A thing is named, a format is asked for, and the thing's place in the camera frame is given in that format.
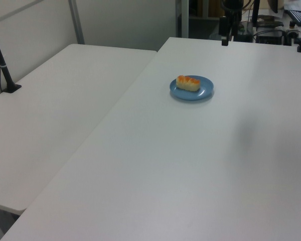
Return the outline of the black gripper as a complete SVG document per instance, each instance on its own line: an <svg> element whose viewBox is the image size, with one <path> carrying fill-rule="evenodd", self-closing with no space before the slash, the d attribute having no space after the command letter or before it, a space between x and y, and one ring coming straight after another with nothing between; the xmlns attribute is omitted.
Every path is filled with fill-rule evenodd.
<svg viewBox="0 0 301 241"><path fill-rule="evenodd" d="M228 46L229 41L233 40L234 33L232 26L234 24L234 15L221 16L219 18L219 35L221 36L222 46Z"/></svg>

